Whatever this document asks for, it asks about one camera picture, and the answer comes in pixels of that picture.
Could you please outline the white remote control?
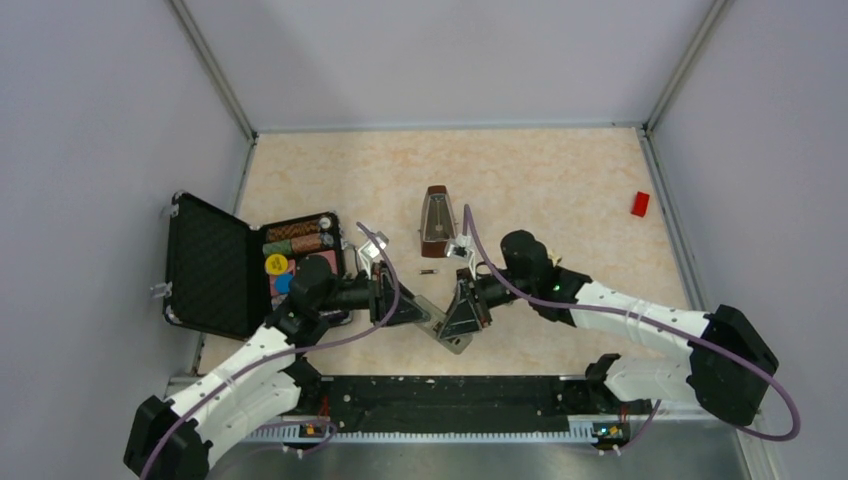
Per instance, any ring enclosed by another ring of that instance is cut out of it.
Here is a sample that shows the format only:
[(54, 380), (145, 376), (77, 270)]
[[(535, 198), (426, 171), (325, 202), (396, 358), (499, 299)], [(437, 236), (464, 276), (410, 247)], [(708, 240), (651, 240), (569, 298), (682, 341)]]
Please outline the white remote control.
[(416, 295), (414, 302), (428, 315), (428, 318), (424, 322), (416, 323), (415, 326), (431, 340), (437, 342), (454, 355), (462, 354), (471, 344), (473, 339), (471, 334), (443, 338), (441, 334), (448, 324), (446, 313), (422, 295)]

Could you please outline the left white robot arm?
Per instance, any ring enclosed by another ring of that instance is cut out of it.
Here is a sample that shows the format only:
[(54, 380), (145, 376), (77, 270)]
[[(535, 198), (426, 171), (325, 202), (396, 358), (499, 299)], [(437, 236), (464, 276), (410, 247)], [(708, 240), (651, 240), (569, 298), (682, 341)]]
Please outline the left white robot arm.
[(378, 326), (429, 319), (389, 261), (343, 279), (325, 257), (310, 255), (297, 262), (284, 301), (239, 350), (177, 394), (138, 407), (125, 466), (141, 479), (204, 479), (273, 417), (314, 410), (321, 388), (302, 356), (319, 347), (330, 310), (366, 310)]

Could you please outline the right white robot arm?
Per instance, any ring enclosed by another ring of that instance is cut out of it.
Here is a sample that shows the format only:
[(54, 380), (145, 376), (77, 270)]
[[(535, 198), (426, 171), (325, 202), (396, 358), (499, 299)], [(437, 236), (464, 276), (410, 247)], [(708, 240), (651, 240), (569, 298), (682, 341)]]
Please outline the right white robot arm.
[(696, 403), (736, 427), (753, 423), (779, 362), (741, 310), (684, 310), (623, 294), (555, 265), (524, 230), (506, 235), (501, 252), (504, 268), (480, 274), (471, 237), (448, 242), (446, 256), (469, 266), (457, 274), (440, 338), (475, 333), (491, 323), (493, 309), (521, 299), (550, 322), (618, 335), (656, 352), (653, 359), (605, 354), (591, 364), (586, 397), (594, 409), (667, 400)]

